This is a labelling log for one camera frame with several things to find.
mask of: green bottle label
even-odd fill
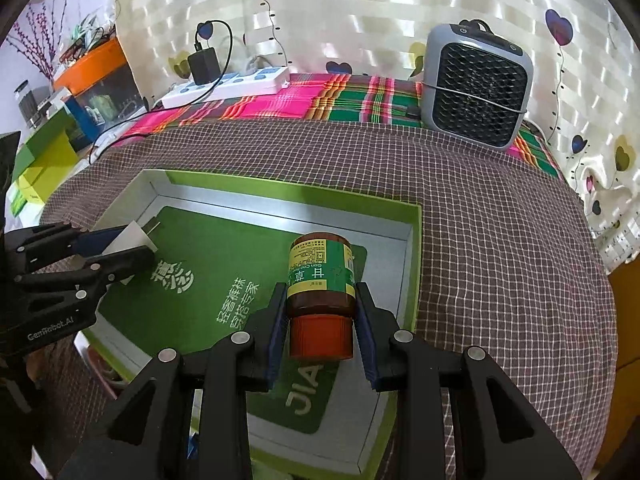
[[[289,253],[287,298],[308,290],[334,290],[355,298],[353,253],[341,242],[308,240]]]

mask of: orange box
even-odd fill
[[[53,82],[53,89],[58,91],[67,87],[77,96],[126,63],[118,38],[112,38],[67,68]]]

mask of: yellow label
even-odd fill
[[[351,252],[351,248],[347,246],[344,246],[344,266],[353,272],[353,253]]]
[[[326,290],[326,280],[308,280],[306,282],[294,283],[287,289],[287,298],[299,292],[306,292],[308,290]]]
[[[289,251],[289,269],[295,269],[301,265],[325,263],[326,240],[307,240]]]

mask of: checkered tablecloth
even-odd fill
[[[613,388],[616,318],[582,208],[564,181],[410,126],[213,121],[168,127],[109,150],[52,195],[42,221],[91,228],[144,168],[270,178],[421,204],[417,334],[439,348],[487,349],[580,470],[590,470]],[[393,477],[394,457],[388,447],[381,478]]]
[[[420,119],[407,116],[419,109],[422,84],[388,77],[349,74],[291,74],[290,85],[275,95],[250,95],[197,103],[148,114],[122,137],[163,132],[172,126],[194,126],[229,119],[309,119],[397,124],[421,127]],[[545,143],[523,125],[508,155],[545,173],[562,178]]]

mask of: green card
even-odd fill
[[[275,283],[287,281],[289,248],[300,236],[168,206],[149,229],[156,268],[128,285],[115,283],[100,304],[104,318],[149,355],[167,347],[195,352],[242,329],[249,314],[267,306]],[[352,250],[359,281],[367,251]],[[247,411],[315,433],[338,366],[294,362],[286,348],[273,390],[248,394]]]

